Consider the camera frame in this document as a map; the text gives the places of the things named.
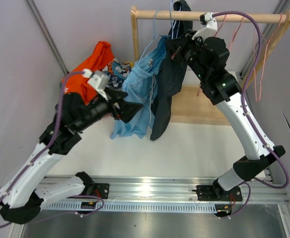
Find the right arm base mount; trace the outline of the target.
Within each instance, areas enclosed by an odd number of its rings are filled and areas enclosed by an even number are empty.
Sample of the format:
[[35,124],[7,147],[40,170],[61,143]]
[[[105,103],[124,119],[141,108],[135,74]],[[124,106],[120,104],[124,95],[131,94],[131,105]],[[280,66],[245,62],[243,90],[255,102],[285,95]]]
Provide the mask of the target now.
[[197,185],[192,190],[197,195],[199,201],[232,201],[241,202],[243,200],[241,189],[239,186],[235,186],[229,191],[225,191],[220,187],[213,185]]

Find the blue hanger navy shorts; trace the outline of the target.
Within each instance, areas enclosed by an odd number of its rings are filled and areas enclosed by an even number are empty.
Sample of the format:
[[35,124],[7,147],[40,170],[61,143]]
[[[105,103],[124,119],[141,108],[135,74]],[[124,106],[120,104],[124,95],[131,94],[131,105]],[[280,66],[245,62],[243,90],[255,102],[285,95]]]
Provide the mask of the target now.
[[170,1],[169,15],[170,15],[170,23],[171,23],[171,38],[176,39],[179,35],[180,21],[173,20],[172,11],[181,11],[182,6],[180,1]]

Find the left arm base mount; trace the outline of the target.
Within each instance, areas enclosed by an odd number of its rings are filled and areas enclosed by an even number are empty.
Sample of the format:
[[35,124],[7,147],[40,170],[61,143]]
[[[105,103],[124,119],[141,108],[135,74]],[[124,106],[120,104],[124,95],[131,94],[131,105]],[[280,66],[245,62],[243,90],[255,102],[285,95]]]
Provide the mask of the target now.
[[109,183],[93,183],[84,191],[84,195],[93,195],[101,197],[102,199],[108,199],[110,191]]

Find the blue hanger light shorts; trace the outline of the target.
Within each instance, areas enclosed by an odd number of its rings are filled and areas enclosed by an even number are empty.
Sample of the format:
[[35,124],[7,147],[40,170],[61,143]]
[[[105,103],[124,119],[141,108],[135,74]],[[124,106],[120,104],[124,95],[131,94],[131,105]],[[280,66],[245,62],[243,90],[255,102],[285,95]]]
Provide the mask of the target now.
[[144,49],[144,51],[143,51],[143,53],[142,53],[140,59],[139,59],[137,62],[139,62],[139,61],[142,60],[142,58],[144,57],[144,54],[146,53],[147,49],[152,45],[152,43],[154,42],[155,39],[157,39],[158,37],[163,37],[163,35],[157,35],[157,36],[156,36],[156,25],[155,25],[155,21],[156,21],[156,16],[157,16],[157,14],[158,14],[159,11],[161,11],[161,10],[160,10],[160,9],[157,9],[157,10],[155,11],[155,14],[154,14],[154,17],[153,17],[153,36],[152,36],[152,40],[151,40],[151,42],[150,42],[150,43],[145,47],[145,49]]

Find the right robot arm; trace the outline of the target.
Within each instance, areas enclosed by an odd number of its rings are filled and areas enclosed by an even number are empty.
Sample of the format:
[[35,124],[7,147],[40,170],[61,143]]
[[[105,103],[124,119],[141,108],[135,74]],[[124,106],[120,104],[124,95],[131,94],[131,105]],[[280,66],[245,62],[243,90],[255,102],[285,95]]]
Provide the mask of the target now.
[[243,146],[245,155],[213,182],[213,196],[224,200],[238,185],[255,178],[286,151],[264,137],[253,114],[246,109],[241,86],[225,69],[230,55],[225,41],[213,36],[193,40],[194,33],[188,30],[180,38],[166,40],[166,48],[172,60],[184,62],[192,69],[203,94],[226,117]]

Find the pink hanger patterned shorts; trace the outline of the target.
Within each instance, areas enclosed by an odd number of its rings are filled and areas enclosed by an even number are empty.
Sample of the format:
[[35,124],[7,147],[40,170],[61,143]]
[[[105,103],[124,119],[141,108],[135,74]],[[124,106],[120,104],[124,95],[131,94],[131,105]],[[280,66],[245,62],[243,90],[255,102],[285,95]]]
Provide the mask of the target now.
[[234,32],[232,34],[231,41],[229,43],[229,51],[231,51],[231,49],[232,49],[233,43],[234,43],[234,41],[235,41],[235,39],[237,37],[237,34],[238,34],[238,32],[239,32],[242,24],[243,24],[243,20],[244,20],[244,16],[242,17],[241,21],[239,22],[239,25],[237,27],[235,27],[235,29],[234,29]]

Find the dark navy shorts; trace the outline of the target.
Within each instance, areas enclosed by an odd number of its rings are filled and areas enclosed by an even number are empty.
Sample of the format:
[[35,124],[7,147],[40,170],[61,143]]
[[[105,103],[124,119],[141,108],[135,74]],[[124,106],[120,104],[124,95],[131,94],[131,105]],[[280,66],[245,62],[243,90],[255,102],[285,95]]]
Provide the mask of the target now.
[[[173,3],[173,10],[191,11],[191,8],[185,0],[179,0]],[[193,21],[173,21],[168,40],[179,38],[192,27]],[[186,70],[186,63],[171,60],[171,56],[167,52],[157,75],[158,92],[152,104],[155,119],[150,136],[151,141],[159,139],[168,127],[172,112],[172,98],[181,91]]]

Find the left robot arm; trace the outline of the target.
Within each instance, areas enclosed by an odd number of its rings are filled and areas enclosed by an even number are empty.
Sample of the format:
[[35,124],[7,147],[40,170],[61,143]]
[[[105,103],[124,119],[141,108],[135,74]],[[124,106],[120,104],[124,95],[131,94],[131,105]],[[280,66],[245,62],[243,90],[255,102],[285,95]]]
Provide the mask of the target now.
[[0,188],[0,215],[5,221],[23,225],[60,200],[95,196],[95,182],[86,172],[77,172],[65,182],[42,190],[37,186],[81,140],[85,129],[107,116],[128,123],[143,108],[141,103],[126,101],[126,92],[106,88],[105,93],[106,98],[97,94],[89,103],[79,93],[62,96],[52,123],[39,137],[32,155],[13,179]]

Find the patterned colourful shorts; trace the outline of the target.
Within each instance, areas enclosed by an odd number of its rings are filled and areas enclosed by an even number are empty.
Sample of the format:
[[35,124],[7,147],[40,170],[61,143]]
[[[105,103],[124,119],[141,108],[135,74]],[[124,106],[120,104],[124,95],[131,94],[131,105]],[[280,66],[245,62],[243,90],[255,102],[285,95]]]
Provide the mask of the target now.
[[129,62],[119,62],[116,58],[111,60],[103,69],[109,76],[108,87],[121,91],[124,81],[132,71],[133,64]]

